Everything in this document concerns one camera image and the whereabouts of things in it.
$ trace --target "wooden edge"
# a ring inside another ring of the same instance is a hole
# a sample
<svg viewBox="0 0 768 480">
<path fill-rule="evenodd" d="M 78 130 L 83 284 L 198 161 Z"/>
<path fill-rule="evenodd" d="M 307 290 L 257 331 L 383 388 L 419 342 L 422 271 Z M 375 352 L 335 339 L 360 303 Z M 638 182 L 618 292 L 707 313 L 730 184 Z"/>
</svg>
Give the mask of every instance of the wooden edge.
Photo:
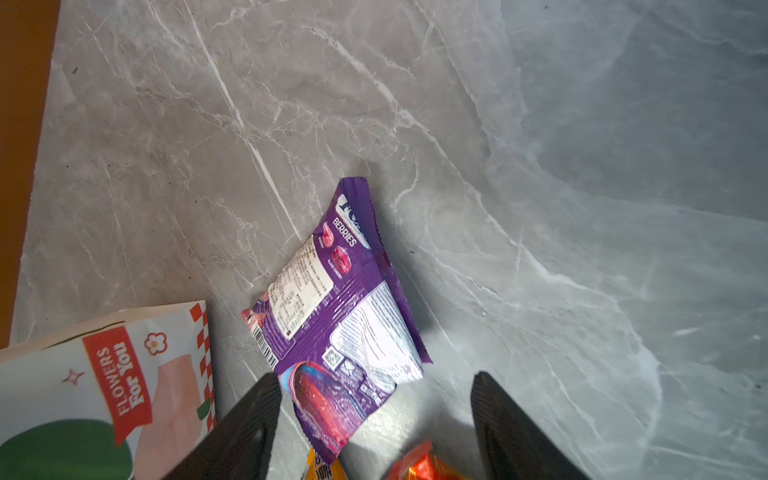
<svg viewBox="0 0 768 480">
<path fill-rule="evenodd" d="M 11 335 L 58 10 L 58 0 L 0 2 L 0 348 Z"/>
</svg>

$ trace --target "marble floor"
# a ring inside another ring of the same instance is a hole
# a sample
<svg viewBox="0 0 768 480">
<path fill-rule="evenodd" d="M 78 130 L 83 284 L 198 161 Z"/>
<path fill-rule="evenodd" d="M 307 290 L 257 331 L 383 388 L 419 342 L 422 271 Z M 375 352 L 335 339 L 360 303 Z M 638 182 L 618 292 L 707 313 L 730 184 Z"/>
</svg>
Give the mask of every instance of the marble floor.
<svg viewBox="0 0 768 480">
<path fill-rule="evenodd" d="M 12 342 L 206 299 L 238 313 L 366 175 L 434 365 L 343 453 L 433 439 L 482 478 L 489 371 L 592 478 L 768 477 L 768 6 L 63 0 Z M 270 478 L 308 443 L 284 399 Z"/>
</svg>

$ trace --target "flower icon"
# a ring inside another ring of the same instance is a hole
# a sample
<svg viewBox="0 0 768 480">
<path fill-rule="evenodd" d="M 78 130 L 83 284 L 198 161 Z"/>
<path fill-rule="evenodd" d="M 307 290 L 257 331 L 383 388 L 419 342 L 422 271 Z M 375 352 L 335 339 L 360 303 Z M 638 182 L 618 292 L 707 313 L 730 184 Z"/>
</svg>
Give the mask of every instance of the flower icon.
<svg viewBox="0 0 768 480">
<path fill-rule="evenodd" d="M 149 350 L 150 355 L 157 355 L 168 349 L 165 333 L 150 333 L 144 341 L 144 346 Z"/>
</svg>

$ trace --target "purple candy bag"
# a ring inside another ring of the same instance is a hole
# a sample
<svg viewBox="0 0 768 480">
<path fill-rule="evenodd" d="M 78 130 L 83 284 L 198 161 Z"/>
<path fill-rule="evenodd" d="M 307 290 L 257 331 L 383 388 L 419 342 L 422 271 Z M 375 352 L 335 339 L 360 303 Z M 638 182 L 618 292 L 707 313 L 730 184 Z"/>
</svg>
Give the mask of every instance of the purple candy bag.
<svg viewBox="0 0 768 480">
<path fill-rule="evenodd" d="M 396 384 L 422 378 L 431 362 L 364 177 L 341 179 L 313 235 L 243 321 L 328 465 Z"/>
</svg>

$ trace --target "candy wrapper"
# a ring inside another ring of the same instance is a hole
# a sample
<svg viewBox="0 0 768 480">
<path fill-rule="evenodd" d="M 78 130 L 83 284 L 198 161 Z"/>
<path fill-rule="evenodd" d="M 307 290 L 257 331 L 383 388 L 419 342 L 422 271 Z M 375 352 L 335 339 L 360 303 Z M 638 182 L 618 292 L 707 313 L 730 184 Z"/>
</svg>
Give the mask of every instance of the candy wrapper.
<svg viewBox="0 0 768 480">
<path fill-rule="evenodd" d="M 205 302 L 0 350 L 0 478 L 159 480 L 216 425 Z"/>
<path fill-rule="evenodd" d="M 306 459 L 304 480 L 346 480 L 346 473 L 339 460 L 327 465 L 312 449 L 310 456 Z"/>
<path fill-rule="evenodd" d="M 432 442 L 417 446 L 392 467 L 388 480 L 468 480 L 432 453 Z"/>
<path fill-rule="evenodd" d="M 362 177 L 339 182 L 313 234 L 243 321 L 329 465 L 396 385 L 422 378 L 431 362 Z"/>
</svg>

